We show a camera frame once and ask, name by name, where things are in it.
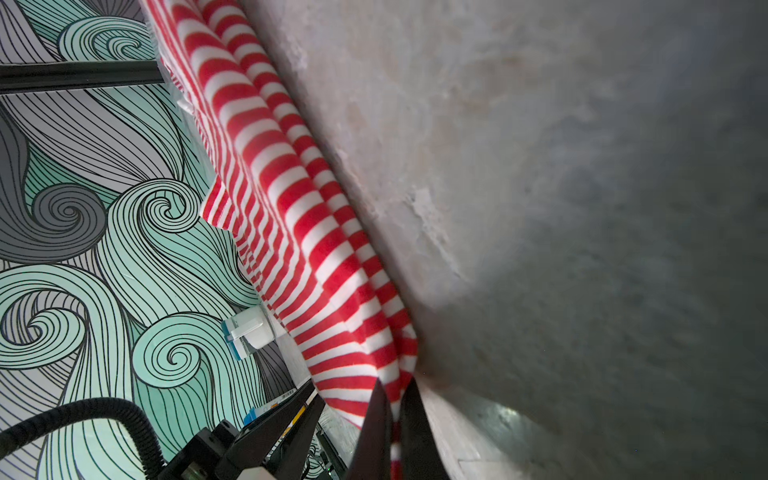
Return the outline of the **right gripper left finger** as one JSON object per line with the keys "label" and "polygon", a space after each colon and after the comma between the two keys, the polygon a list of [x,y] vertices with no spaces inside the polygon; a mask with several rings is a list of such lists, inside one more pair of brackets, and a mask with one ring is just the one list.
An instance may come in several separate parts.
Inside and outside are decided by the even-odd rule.
{"label": "right gripper left finger", "polygon": [[346,480],[387,480],[391,468],[392,411],[386,392],[378,381],[358,438]]}

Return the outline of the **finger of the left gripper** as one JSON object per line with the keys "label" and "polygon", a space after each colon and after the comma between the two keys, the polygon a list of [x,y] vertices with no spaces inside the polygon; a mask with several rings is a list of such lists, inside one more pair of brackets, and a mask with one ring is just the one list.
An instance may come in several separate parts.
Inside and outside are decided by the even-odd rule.
{"label": "finger of the left gripper", "polygon": [[236,479],[243,470],[260,466],[314,390],[307,380],[289,398],[244,427],[218,461],[215,478]]}
{"label": "finger of the left gripper", "polygon": [[279,459],[271,464],[270,472],[275,479],[299,480],[302,478],[315,428],[324,405],[322,398],[315,395],[283,439]]}

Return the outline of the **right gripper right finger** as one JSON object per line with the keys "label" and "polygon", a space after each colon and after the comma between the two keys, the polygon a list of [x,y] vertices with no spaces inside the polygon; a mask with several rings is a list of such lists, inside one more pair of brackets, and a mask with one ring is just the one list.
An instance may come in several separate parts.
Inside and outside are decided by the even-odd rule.
{"label": "right gripper right finger", "polygon": [[449,480],[413,378],[401,402],[401,463],[406,480]]}

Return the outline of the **red white striped tank top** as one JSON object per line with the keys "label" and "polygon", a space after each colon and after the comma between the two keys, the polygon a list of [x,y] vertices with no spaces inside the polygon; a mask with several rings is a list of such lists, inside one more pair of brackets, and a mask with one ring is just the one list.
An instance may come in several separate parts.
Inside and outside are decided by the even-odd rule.
{"label": "red white striped tank top", "polygon": [[410,316],[243,9],[143,9],[216,175],[204,220],[232,234],[324,401],[362,426],[381,387],[398,415],[417,359]]}

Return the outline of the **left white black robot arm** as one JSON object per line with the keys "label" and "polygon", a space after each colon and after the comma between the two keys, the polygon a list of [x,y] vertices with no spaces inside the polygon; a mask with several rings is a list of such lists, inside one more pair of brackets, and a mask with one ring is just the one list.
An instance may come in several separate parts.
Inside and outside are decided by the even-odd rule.
{"label": "left white black robot arm", "polygon": [[93,420],[118,422],[134,444],[147,479],[300,479],[325,403],[309,381],[238,429],[223,420],[200,430],[166,462],[144,411],[102,397],[58,406],[1,432],[3,458],[57,430]]}

